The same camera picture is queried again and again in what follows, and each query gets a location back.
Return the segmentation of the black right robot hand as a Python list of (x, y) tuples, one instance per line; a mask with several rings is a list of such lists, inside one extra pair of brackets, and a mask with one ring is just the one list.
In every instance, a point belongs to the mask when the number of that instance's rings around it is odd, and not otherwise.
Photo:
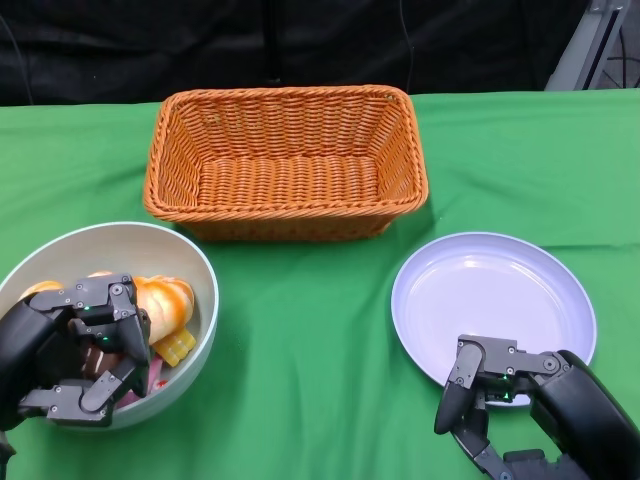
[[(488, 438), (490, 401), (530, 399), (530, 416), (558, 447), (499, 454)], [(528, 353), (513, 340), (462, 335), (434, 431), (450, 433), (492, 479), (636, 479), (639, 430), (592, 370), (568, 350)]]

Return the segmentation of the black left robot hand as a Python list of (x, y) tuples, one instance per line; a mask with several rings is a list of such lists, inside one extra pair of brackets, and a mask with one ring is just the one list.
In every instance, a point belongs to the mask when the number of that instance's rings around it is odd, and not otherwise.
[(143, 397), (150, 320), (128, 274), (32, 293), (1, 320), (1, 428), (46, 417), (106, 427), (128, 393)]

